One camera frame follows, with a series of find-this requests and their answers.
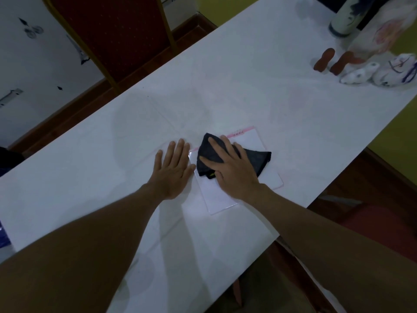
right hand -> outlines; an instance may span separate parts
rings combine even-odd
[[[246,151],[238,143],[234,143],[241,158],[237,155],[229,139],[220,136],[226,145],[227,152],[209,137],[208,141],[224,163],[217,163],[200,156],[200,160],[215,170],[217,182],[221,189],[235,199],[246,201],[248,196],[259,186],[258,177],[252,167]]]

left hand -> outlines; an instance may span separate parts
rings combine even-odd
[[[190,144],[181,138],[177,148],[175,142],[169,143],[164,162],[162,162],[162,150],[155,155],[154,172],[148,181],[158,191],[161,191],[164,200],[175,199],[185,188],[188,179],[193,175],[195,165],[188,165],[188,153]]]

white bottle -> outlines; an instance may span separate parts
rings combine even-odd
[[[329,25],[336,37],[348,37],[365,17],[375,0],[347,0]]]

blue object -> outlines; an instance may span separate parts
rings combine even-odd
[[[2,226],[2,224],[0,223],[0,248],[6,247],[10,244],[11,244],[10,239],[9,237],[7,237],[6,231],[4,230],[4,227]]]

dark towel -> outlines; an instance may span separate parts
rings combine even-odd
[[[200,156],[206,157],[208,160],[223,163],[222,158],[215,152],[213,147],[211,147],[210,143],[208,142],[208,138],[212,137],[220,147],[222,147],[226,152],[226,145],[224,142],[217,136],[211,135],[206,133],[203,138],[203,142],[199,148],[198,152],[198,159],[197,159],[197,171],[199,172],[199,176],[207,176],[207,178],[212,179],[215,178],[216,175],[214,174],[214,170],[208,168],[204,163],[201,162]],[[232,145],[237,155],[240,157],[239,150],[237,150],[236,146]],[[271,160],[271,152],[256,152],[253,150],[245,149],[246,154],[248,155],[249,161],[251,162],[253,168],[255,169],[256,175],[259,177],[263,168],[265,168],[266,163]]]

